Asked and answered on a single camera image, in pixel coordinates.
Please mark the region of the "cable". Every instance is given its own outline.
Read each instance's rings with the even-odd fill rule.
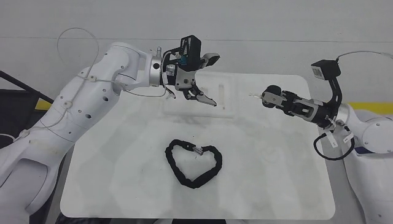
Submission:
[[[99,43],[98,43],[97,38],[93,35],[93,33],[89,32],[89,31],[86,30],[86,29],[79,28],[79,27],[72,27],[72,28],[66,29],[65,31],[63,31],[63,32],[59,35],[59,37],[57,37],[57,44],[56,44],[56,46],[57,46],[57,54],[58,54],[58,56],[59,56],[59,58],[60,58],[60,60],[61,60],[62,62],[64,62],[64,60],[63,60],[63,59],[61,58],[61,56],[60,56],[60,52],[59,52],[59,40],[60,40],[61,36],[62,36],[65,32],[67,32],[67,31],[69,31],[69,30],[71,30],[71,29],[81,29],[82,31],[85,31],[85,32],[89,33],[89,35],[91,35],[91,37],[95,40],[95,42],[96,42],[96,44],[97,44],[97,53],[96,53],[96,56],[95,56],[95,58],[94,58],[92,64],[91,64],[90,67],[88,68],[88,71],[87,71],[87,73],[86,73],[86,76],[85,76],[85,78],[83,78],[83,81],[82,81],[82,83],[80,84],[78,90],[75,92],[74,96],[73,96],[72,99],[69,101],[69,102],[73,103],[74,100],[75,100],[75,98],[76,98],[76,96],[79,94],[79,91],[82,89],[83,85],[85,84],[85,82],[86,82],[86,80],[87,80],[87,77],[88,77],[88,75],[89,75],[91,69],[93,68],[94,64],[95,64],[96,61],[97,61],[97,57],[98,57],[98,53],[99,53]],[[62,119],[63,119],[64,116],[66,115],[67,110],[68,110],[68,108],[65,108],[63,114],[61,114],[61,117],[60,117],[54,124],[49,125],[49,126],[44,126],[44,127],[34,126],[34,127],[30,128],[30,129],[28,129],[28,131],[30,131],[30,130],[32,130],[32,129],[38,129],[38,128],[42,128],[42,129],[44,129],[44,128],[51,128],[51,127],[53,127],[53,126],[59,124],[59,122],[62,121]]]
[[[96,44],[97,44],[96,56],[95,56],[95,58],[94,58],[92,64],[89,66],[88,71],[86,72],[85,77],[81,77],[81,78],[83,79],[83,81],[82,81],[82,83],[80,84],[78,90],[75,92],[75,94],[74,94],[74,96],[72,97],[72,99],[69,101],[69,102],[71,103],[71,105],[72,105],[72,103],[73,103],[74,100],[76,99],[77,95],[79,94],[79,92],[80,92],[81,89],[83,88],[83,85],[84,85],[85,82],[88,80],[87,77],[89,76],[91,69],[93,68],[94,64],[95,64],[96,61],[97,61],[97,57],[98,57],[98,54],[99,54],[99,43],[98,43],[97,38],[93,35],[93,33],[91,33],[90,31],[88,31],[88,30],[86,30],[86,29],[79,28],[79,27],[72,27],[72,28],[66,29],[65,31],[63,31],[63,32],[58,36],[58,38],[57,38],[57,43],[56,43],[57,54],[58,54],[59,59],[60,59],[62,62],[65,63],[65,61],[62,59],[62,57],[61,57],[61,55],[60,55],[60,51],[59,51],[59,41],[60,41],[61,36],[62,36],[65,32],[67,32],[67,31],[69,31],[69,30],[71,30],[71,29],[81,29],[82,31],[85,31],[85,32],[89,33],[89,35],[91,35],[91,37],[95,40],[95,42],[96,42]],[[161,69],[160,69],[161,74],[162,74],[162,64],[163,64],[163,60],[161,61]],[[119,82],[115,82],[115,81],[111,81],[111,80],[102,80],[102,79],[97,79],[96,81],[97,81],[97,82],[111,82],[111,83],[120,85],[120,86],[123,88],[123,91],[124,91],[124,92],[130,93],[130,94],[136,95],[136,96],[141,96],[141,97],[162,97],[162,96],[164,96],[164,95],[166,94],[166,89],[167,89],[167,88],[165,87],[165,84],[164,84],[164,93],[163,93],[162,95],[158,95],[158,96],[153,96],[153,95],[139,95],[139,94],[136,94],[136,93],[133,93],[133,92],[130,92],[130,91],[126,90],[125,87],[123,86],[123,84],[122,84],[122,83],[119,83]],[[61,114],[61,117],[60,117],[55,123],[53,123],[53,124],[51,124],[51,125],[48,125],[48,126],[43,126],[43,127],[41,127],[41,126],[34,126],[34,127],[31,127],[30,129],[25,130],[25,131],[24,131],[24,134],[28,134],[32,129],[47,129],[47,128],[51,128],[51,127],[53,127],[53,126],[59,124],[59,122],[62,121],[62,119],[63,119],[64,116],[66,115],[68,109],[69,109],[69,108],[65,108],[65,109],[64,109],[64,112]],[[7,136],[7,137],[10,137],[10,138],[12,138],[13,141],[17,141],[19,138],[22,137],[21,135],[19,135],[17,138],[14,138],[13,136],[11,136],[11,135],[9,135],[9,134],[0,134],[0,136]]]
[[[97,79],[96,82],[111,82],[111,83],[120,85],[123,88],[123,91],[125,93],[130,93],[132,95],[136,95],[136,96],[140,96],[140,97],[159,98],[159,97],[162,97],[162,96],[164,96],[166,94],[166,89],[164,89],[164,93],[162,95],[140,95],[140,94],[133,93],[133,92],[130,92],[130,91],[126,90],[124,84],[122,84],[120,82],[115,82],[115,81],[111,81],[111,80],[103,80],[103,79]]]
[[[343,53],[342,55],[338,55],[336,58],[336,62],[338,62],[338,59],[340,59],[340,57],[345,56],[345,55],[350,55],[352,53],[376,53],[378,55],[383,55],[383,56],[393,59],[393,55],[390,53],[375,52],[375,51],[368,51],[368,50],[359,50],[359,51],[353,51],[353,52]]]
[[[15,141],[15,137],[9,135],[9,134],[0,134],[0,136],[6,136],[6,137],[10,137],[12,139],[12,141]]]
[[[347,132],[351,132],[351,130],[350,130],[350,129],[348,128],[348,126],[346,126],[346,125],[344,126],[344,129],[345,129]],[[320,136],[318,136],[318,137],[315,139],[313,145],[314,145],[314,149],[315,149],[315,151],[318,153],[318,155],[321,156],[321,157],[323,157],[323,158],[325,158],[326,160],[329,160],[329,161],[338,161],[338,160],[342,160],[343,158],[347,157],[347,156],[354,150],[354,148],[355,148],[355,138],[352,137],[352,138],[351,138],[351,146],[349,147],[348,151],[347,151],[344,155],[339,156],[339,157],[337,157],[337,158],[330,158],[330,157],[328,157],[328,156],[323,155],[323,154],[318,150],[318,148],[317,148],[317,142],[318,142],[320,139],[324,138],[324,137],[326,137],[326,133],[323,133],[323,134],[321,134]]]

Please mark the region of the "white wall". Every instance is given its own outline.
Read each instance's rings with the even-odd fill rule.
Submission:
[[[298,74],[315,98],[329,85],[310,64],[352,50],[393,52],[393,0],[0,0],[0,69],[55,97],[91,61],[88,39],[60,42],[66,28],[89,29],[102,52],[114,41],[144,51],[179,45],[194,34],[203,52],[222,59],[212,71]],[[68,37],[88,37],[77,32]],[[345,101],[392,101],[393,61],[359,54],[343,58]]]

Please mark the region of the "white tabletop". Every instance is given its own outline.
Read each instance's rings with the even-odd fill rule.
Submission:
[[[316,126],[267,109],[248,96],[271,84],[309,98],[296,75],[199,72],[198,86],[218,103],[122,94],[76,143],[61,211],[69,217],[327,220],[335,212],[325,161],[313,150]],[[139,93],[158,94],[161,89]],[[214,145],[218,175],[198,189],[181,185],[166,158],[173,139]],[[186,177],[214,166],[176,147]]]

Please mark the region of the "black cable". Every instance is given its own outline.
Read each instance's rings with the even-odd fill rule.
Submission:
[[[178,139],[173,140],[169,146],[165,149],[165,156],[168,160],[169,165],[171,166],[174,175],[176,176],[177,180],[180,184],[185,185],[186,187],[195,189],[200,188],[207,182],[209,182],[214,176],[216,176],[222,167],[222,155],[221,153],[212,145],[207,147],[202,147],[203,152],[212,152],[214,154],[214,159],[216,160],[216,165],[203,173],[202,175],[198,176],[194,181],[185,177],[183,172],[176,166],[176,162],[172,156],[172,149],[175,145],[181,146],[183,149],[187,151],[193,152],[195,145],[193,143],[189,143],[187,141],[180,141]]]
[[[344,129],[345,129],[346,131],[348,131],[348,132],[351,132],[351,130],[348,128],[348,126],[344,126]],[[351,139],[351,146],[350,146],[350,148],[348,149],[348,151],[347,151],[344,155],[339,156],[338,158],[329,158],[328,156],[323,155],[323,154],[318,150],[318,148],[317,148],[317,142],[318,142],[320,139],[324,138],[324,137],[326,137],[326,133],[323,133],[323,134],[321,134],[320,136],[318,136],[318,137],[315,139],[313,145],[314,145],[314,149],[315,149],[315,151],[318,153],[318,155],[321,156],[321,157],[323,157],[323,158],[325,158],[326,160],[330,160],[330,161],[342,160],[343,158],[347,157],[347,156],[354,150],[354,148],[355,148],[355,138],[353,137],[353,138]]]

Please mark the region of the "white cable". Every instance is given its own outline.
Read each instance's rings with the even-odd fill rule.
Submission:
[[[139,94],[137,94],[137,93],[133,93],[133,92],[130,92],[130,91],[126,90],[124,84],[122,84],[122,83],[120,83],[120,82],[115,82],[115,81],[111,81],[111,80],[103,80],[103,79],[97,79],[96,81],[97,81],[97,82],[111,82],[111,83],[120,85],[120,86],[123,88],[123,91],[124,91],[125,93],[130,93],[130,94],[132,94],[132,95],[136,95],[136,96],[140,96],[140,97],[158,98],[158,97],[162,97],[162,96],[164,96],[164,95],[166,94],[166,88],[164,88],[164,93],[163,93],[162,95],[139,95]]]
[[[92,64],[91,64],[90,67],[88,68],[88,71],[87,71],[85,77],[81,77],[81,78],[83,79],[83,81],[82,81],[82,83],[80,84],[78,90],[75,92],[75,94],[74,94],[74,96],[72,97],[72,99],[69,101],[69,102],[73,103],[74,100],[75,100],[75,98],[76,98],[76,96],[79,94],[79,91],[82,89],[83,85],[85,84],[86,80],[88,80],[87,77],[88,77],[88,75],[90,74],[90,71],[91,71],[91,69],[93,68],[94,64],[96,63],[96,60],[97,60],[97,57],[98,57],[98,54],[99,54],[99,43],[98,43],[97,38],[93,35],[93,33],[89,32],[89,31],[86,30],[86,29],[79,28],[79,27],[72,27],[72,28],[66,29],[65,31],[63,31],[63,32],[58,36],[58,38],[57,38],[57,43],[56,43],[57,54],[58,54],[58,56],[59,56],[59,58],[60,58],[60,60],[61,60],[62,62],[64,62],[64,60],[63,60],[62,57],[60,56],[60,52],[59,52],[59,41],[60,41],[60,37],[61,37],[65,32],[67,32],[67,31],[69,31],[69,30],[71,30],[71,29],[81,29],[82,31],[85,31],[85,32],[89,33],[89,35],[91,35],[91,37],[95,40],[95,42],[96,42],[96,44],[97,44],[97,53],[96,53],[96,56],[95,56],[95,58],[94,58]],[[163,64],[163,60],[161,61],[161,69],[160,69],[161,73],[162,73],[162,64]],[[111,83],[120,85],[120,86],[123,88],[123,91],[124,91],[124,92],[130,93],[130,94],[133,94],[133,95],[136,95],[136,96],[141,96],[141,97],[162,97],[162,96],[164,96],[164,95],[166,94],[166,86],[165,86],[165,84],[164,84],[164,93],[163,93],[162,95],[153,96],[153,95],[139,95],[139,94],[136,94],[136,93],[132,93],[132,92],[126,90],[125,87],[122,85],[122,83],[118,83],[118,82],[115,82],[115,81],[111,81],[111,80],[102,80],[102,79],[97,79],[96,81],[97,81],[97,82],[111,82]],[[28,134],[32,129],[46,129],[46,128],[51,128],[51,127],[53,127],[53,126],[59,124],[59,122],[62,121],[62,119],[63,119],[64,116],[66,115],[68,109],[69,109],[69,108],[65,108],[63,114],[61,114],[61,117],[60,117],[55,123],[53,123],[53,124],[51,124],[51,125],[48,125],[48,126],[43,126],[43,127],[34,126],[34,127],[30,128],[30,129],[27,129],[26,131],[24,131],[24,134]],[[9,134],[0,134],[0,136],[7,136],[7,137],[10,137],[10,138],[12,138],[13,141],[17,141],[19,138],[22,137],[22,136],[19,136],[19,137],[17,137],[17,138],[14,138],[13,136],[11,136],[11,135],[9,135]]]
[[[79,27],[72,27],[72,28],[66,29],[65,31],[63,31],[63,32],[59,35],[59,37],[57,37],[57,45],[56,45],[56,46],[57,46],[57,54],[58,54],[58,56],[59,56],[59,58],[60,58],[60,60],[61,60],[62,62],[64,62],[64,60],[63,60],[63,59],[61,58],[61,56],[60,56],[60,52],[59,52],[59,40],[60,40],[61,36],[62,36],[65,32],[67,32],[67,31],[69,31],[69,30],[71,30],[71,29],[81,29],[82,31],[85,31],[85,32],[89,33],[89,35],[91,35],[91,37],[94,39],[94,41],[95,41],[96,44],[97,44],[97,53],[96,53],[96,56],[95,56],[95,58],[94,58],[92,64],[91,64],[90,67],[88,68],[88,71],[87,71],[87,73],[86,73],[86,76],[85,76],[85,78],[83,78],[83,81],[82,81],[82,83],[80,84],[78,90],[76,91],[76,93],[74,94],[74,96],[72,97],[72,99],[69,101],[69,102],[73,103],[74,100],[75,100],[75,98],[76,98],[76,96],[79,94],[79,91],[82,89],[83,85],[85,84],[86,79],[87,79],[87,77],[88,77],[88,75],[89,75],[91,69],[93,68],[94,64],[95,64],[96,61],[97,61],[97,57],[98,57],[98,53],[99,53],[99,43],[98,43],[97,38],[93,35],[93,33],[91,33],[90,31],[88,31],[88,30],[86,30],[86,29],[79,28]],[[42,129],[43,129],[43,128],[51,128],[51,127],[53,127],[53,126],[59,124],[59,122],[62,121],[62,119],[63,119],[64,116],[66,115],[67,110],[68,110],[68,108],[65,108],[63,114],[61,114],[61,117],[60,117],[54,124],[49,125],[49,126],[44,126],[44,127],[34,126],[34,127],[30,128],[28,131],[30,131],[31,129],[37,129],[37,128],[42,128]]]
[[[353,51],[353,52],[343,53],[342,55],[338,55],[337,58],[336,58],[336,61],[338,61],[338,59],[339,59],[340,57],[345,56],[345,55],[350,55],[350,54],[352,54],[352,53],[376,53],[376,54],[383,55],[383,56],[386,56],[386,57],[389,57],[389,58],[393,59],[393,55],[390,54],[390,53],[383,53],[383,52],[376,52],[376,51],[368,51],[368,50],[359,50],[359,51]]]
[[[15,141],[15,137],[13,137],[9,134],[0,134],[0,136],[7,136],[7,137],[10,137],[12,139],[12,141]]]

